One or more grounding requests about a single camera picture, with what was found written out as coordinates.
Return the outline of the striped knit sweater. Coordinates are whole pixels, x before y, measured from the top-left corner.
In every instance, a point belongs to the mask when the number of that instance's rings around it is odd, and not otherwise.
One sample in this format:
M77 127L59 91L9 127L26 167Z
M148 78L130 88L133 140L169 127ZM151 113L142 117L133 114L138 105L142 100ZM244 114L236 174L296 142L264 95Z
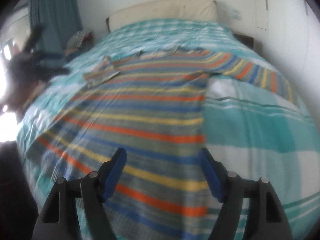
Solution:
M213 199L199 164L210 139L235 142L218 113L204 116L209 81L239 80L295 104L279 73L231 53L163 50L105 60L25 153L38 206L54 181L97 170L122 147L127 162L104 208L126 239L204 239Z

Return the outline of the pile of clothes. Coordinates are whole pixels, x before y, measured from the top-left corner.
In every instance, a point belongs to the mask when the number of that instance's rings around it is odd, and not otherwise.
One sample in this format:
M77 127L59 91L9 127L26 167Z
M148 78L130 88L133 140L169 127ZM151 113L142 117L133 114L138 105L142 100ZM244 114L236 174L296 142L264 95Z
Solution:
M93 46L93 40L93 31L90 29L82 29L76 32L66 44L64 51L65 56L91 48L91 46Z

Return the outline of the blue curtain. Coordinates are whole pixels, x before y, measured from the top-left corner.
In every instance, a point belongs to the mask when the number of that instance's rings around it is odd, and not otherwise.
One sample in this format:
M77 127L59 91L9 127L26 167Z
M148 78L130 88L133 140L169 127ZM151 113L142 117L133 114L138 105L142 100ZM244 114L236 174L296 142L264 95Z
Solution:
M45 26L38 50L63 53L68 40L82 30L77 0L28 0L30 26Z

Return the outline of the teal plaid bed cover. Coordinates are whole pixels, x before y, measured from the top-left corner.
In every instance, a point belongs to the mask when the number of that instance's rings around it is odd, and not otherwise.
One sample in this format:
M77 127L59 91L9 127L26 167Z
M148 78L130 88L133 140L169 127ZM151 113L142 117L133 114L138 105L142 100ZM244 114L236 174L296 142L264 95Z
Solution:
M71 61L68 64L71 74L53 80L26 111L19 124L17 144L29 186L26 151L53 124L71 97L84 87L86 73L105 60L176 49L231 53L280 74L234 38L226 27L215 22L148 20L123 26ZM266 177L283 205L294 239L303 239L319 219L319 133L304 102L292 86L291 89L297 97L293 105L239 80L209 81L204 116L218 113L227 131L235 128L245 136L235 142L210 139L203 147L227 170L242 178ZM220 204L212 199L209 217L215 223Z

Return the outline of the dark bedside table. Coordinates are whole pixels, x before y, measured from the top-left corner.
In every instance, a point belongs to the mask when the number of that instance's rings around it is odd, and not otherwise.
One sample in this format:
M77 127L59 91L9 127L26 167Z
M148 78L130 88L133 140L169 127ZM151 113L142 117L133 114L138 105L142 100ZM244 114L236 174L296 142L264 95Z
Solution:
M243 34L237 34L237 33L233 33L233 36L240 41L242 44L244 44L245 46L247 46L250 49L254 49L254 38L247 36L247 35L243 35Z

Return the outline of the cream padded headboard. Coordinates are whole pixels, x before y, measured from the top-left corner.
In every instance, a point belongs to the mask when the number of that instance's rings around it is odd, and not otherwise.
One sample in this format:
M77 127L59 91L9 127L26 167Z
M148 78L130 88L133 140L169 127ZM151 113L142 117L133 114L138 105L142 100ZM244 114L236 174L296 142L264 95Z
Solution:
M178 19L218 21L215 0L158 0L145 2L114 12L106 19L108 32L147 20Z

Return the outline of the white wardrobe doors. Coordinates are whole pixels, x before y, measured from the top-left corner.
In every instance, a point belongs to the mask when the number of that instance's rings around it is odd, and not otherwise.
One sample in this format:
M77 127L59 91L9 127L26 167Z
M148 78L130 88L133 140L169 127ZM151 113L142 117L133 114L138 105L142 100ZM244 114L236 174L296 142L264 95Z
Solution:
M319 21L305 0L255 0L262 55L319 103Z

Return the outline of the wall socket with stickers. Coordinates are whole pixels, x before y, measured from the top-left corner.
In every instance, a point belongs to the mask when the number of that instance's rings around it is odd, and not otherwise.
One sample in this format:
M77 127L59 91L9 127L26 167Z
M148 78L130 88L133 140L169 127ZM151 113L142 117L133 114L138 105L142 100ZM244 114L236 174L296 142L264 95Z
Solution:
M229 13L230 13L230 18L235 20L241 20L241 11L231 8Z

